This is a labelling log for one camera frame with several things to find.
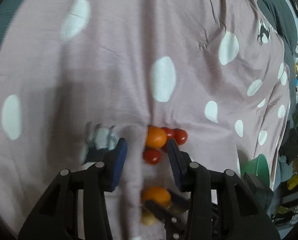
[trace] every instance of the green cup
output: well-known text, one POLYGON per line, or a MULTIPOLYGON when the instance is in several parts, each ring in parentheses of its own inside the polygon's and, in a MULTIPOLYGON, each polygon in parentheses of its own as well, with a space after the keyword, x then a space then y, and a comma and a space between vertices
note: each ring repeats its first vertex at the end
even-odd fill
POLYGON ((270 171, 268 162, 263 154, 253 160, 250 160, 243 165, 241 165, 241 178, 243 178, 244 173, 253 174, 258 177, 258 179, 268 187, 270 186, 270 171))

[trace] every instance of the polka dot fabric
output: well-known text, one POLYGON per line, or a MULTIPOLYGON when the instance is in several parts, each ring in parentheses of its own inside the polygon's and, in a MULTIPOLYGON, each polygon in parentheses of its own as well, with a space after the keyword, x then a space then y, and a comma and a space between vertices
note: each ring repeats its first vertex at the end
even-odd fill
POLYGON ((0 217, 17 234, 60 170, 86 168, 88 122, 103 126, 99 145, 113 125, 110 147, 128 142, 106 193, 116 240, 165 237, 161 223, 140 225, 141 190, 175 190, 167 158, 142 159, 148 125, 186 130, 180 149, 210 170, 239 173, 262 153, 273 183, 290 102, 283 54, 256 0, 25 0, 0 51, 0 217))

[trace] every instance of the cherry tomato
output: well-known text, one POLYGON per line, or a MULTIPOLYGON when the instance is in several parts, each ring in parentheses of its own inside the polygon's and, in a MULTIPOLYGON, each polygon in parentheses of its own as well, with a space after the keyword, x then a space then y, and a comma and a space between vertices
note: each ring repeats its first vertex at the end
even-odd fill
POLYGON ((185 130, 176 129, 174 138, 178 145, 182 145, 185 144, 185 142, 187 141, 188 134, 185 130))
POLYGON ((156 149, 149 149, 144 152, 144 159, 151 165, 158 164, 161 161, 162 154, 156 149))
POLYGON ((165 132, 167 133, 168 139, 174 138, 174 136, 175 136, 175 131, 174 130, 172 130, 170 128, 167 128, 167 127, 164 127, 162 129, 165 130, 165 132))

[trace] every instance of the orange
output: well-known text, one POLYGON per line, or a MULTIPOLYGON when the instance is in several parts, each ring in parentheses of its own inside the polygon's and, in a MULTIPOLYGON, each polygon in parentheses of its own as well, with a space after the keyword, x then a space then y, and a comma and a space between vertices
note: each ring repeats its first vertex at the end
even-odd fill
POLYGON ((162 187, 151 187, 144 191, 142 194, 142 203, 145 203, 147 200, 153 200, 164 208, 171 205, 171 195, 162 187))
POLYGON ((162 129, 149 126, 146 147, 159 149, 167 142, 167 133, 162 129))

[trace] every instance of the silver bolt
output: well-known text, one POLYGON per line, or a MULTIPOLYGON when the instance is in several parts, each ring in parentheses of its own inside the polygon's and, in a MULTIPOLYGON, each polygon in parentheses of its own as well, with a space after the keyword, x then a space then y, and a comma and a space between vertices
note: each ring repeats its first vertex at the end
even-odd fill
POLYGON ((97 162, 97 163, 95 164, 95 166, 96 166, 97 168, 102 168, 103 166, 105 166, 105 164, 104 164, 103 162, 97 162))
POLYGON ((179 234, 177 234, 177 233, 174 233, 172 236, 173 236, 173 239, 175 239, 175 240, 179 239, 179 234))
POLYGON ((189 166, 193 169, 196 169, 197 167, 199 167, 199 164, 196 162, 190 162, 189 166))
POLYGON ((230 177, 234 176, 234 171, 233 170, 227 170, 226 174, 230 177))
POLYGON ((60 175, 61 176, 67 176, 69 174, 69 171, 68 170, 62 170, 61 172, 60 172, 60 175))

